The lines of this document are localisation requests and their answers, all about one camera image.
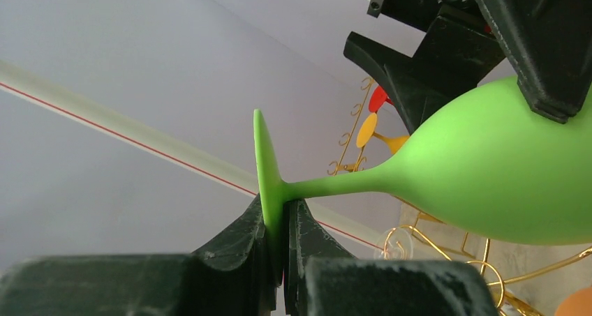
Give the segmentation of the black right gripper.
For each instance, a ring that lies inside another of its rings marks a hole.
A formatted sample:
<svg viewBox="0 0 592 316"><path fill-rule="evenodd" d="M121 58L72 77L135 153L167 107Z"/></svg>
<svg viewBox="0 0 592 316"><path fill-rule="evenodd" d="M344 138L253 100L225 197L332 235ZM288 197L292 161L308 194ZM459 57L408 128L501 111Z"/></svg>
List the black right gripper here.
<svg viewBox="0 0 592 316"><path fill-rule="evenodd" d="M410 134L505 56L533 112L566 123L584 106L591 0L367 1L368 15L425 33L412 58L354 31L343 49L386 92Z"/></svg>

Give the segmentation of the orange plastic wine glass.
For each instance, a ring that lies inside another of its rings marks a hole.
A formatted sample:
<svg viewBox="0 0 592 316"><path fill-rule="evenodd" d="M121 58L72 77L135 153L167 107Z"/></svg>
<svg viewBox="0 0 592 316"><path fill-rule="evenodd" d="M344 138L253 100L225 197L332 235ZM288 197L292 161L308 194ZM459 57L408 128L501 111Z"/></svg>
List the orange plastic wine glass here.
<svg viewBox="0 0 592 316"><path fill-rule="evenodd" d="M581 289L560 303L555 316L591 316L591 287Z"/></svg>

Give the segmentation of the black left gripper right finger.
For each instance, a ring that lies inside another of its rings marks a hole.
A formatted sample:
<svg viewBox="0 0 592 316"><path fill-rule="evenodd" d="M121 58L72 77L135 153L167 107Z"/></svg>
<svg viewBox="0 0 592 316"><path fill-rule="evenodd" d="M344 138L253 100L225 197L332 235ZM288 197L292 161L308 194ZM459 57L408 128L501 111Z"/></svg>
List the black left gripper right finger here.
<svg viewBox="0 0 592 316"><path fill-rule="evenodd" d="M313 218L304 200L284 205L284 301L289 315L497 315L470 264L359 259Z"/></svg>

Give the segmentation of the yellow wine glass front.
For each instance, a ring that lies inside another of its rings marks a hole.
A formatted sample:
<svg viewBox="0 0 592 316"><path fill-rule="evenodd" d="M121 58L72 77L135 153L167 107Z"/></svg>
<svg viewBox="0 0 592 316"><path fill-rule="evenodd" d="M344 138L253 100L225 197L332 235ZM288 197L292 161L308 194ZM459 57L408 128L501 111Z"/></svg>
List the yellow wine glass front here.
<svg viewBox="0 0 592 316"><path fill-rule="evenodd" d="M384 135L379 134L376 131L377 125L378 115L376 112L372 112L363 121L362 125L360 126L360 129L357 132L357 137L355 139L355 145L357 148L364 148L368 144L370 139L376 138L383 142L390 150L390 153L394 155L410 138L410 135L403 135L399 137L386 137Z"/></svg>

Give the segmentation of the red plastic wine glass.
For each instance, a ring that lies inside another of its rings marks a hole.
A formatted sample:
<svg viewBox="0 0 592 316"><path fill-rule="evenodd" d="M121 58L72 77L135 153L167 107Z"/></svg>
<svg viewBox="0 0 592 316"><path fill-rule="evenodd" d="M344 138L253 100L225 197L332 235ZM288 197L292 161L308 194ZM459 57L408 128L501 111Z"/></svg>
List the red plastic wine glass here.
<svg viewBox="0 0 592 316"><path fill-rule="evenodd" d="M388 105L394 106L394 103L387 95L386 91L381 87L377 86L370 97L370 100L367 104L368 111L370 113L377 113L380 108L387 103Z"/></svg>

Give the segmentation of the clear wine glass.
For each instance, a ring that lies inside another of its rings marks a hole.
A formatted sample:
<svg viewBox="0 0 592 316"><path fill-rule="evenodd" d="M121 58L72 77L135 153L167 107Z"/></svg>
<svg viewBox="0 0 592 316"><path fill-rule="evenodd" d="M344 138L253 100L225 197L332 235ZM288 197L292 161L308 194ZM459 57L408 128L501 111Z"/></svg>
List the clear wine glass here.
<svg viewBox="0 0 592 316"><path fill-rule="evenodd" d="M374 259L410 260L413 258L414 245L408 230L394 227L384 232L376 242Z"/></svg>

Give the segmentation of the green plastic wine glass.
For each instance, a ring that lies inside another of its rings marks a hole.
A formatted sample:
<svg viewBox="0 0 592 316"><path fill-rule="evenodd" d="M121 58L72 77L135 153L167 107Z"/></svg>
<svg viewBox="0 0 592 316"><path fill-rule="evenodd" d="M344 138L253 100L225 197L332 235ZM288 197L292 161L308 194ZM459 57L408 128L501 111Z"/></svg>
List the green plastic wine glass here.
<svg viewBox="0 0 592 316"><path fill-rule="evenodd" d="M285 182L260 110L253 113L260 202L273 274L283 273L290 200L379 192L455 227L510 243L591 242L591 100L557 123L531 111L517 78L472 89L432 114L383 163Z"/></svg>

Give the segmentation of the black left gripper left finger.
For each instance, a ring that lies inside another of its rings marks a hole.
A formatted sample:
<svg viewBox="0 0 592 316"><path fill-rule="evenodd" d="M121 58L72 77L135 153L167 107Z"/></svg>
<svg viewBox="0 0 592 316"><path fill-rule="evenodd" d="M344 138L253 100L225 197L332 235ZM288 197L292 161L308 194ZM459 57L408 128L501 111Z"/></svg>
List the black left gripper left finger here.
<svg viewBox="0 0 592 316"><path fill-rule="evenodd" d="M1 277L2 315L269 315L276 283L259 199L188 254L26 259Z"/></svg>

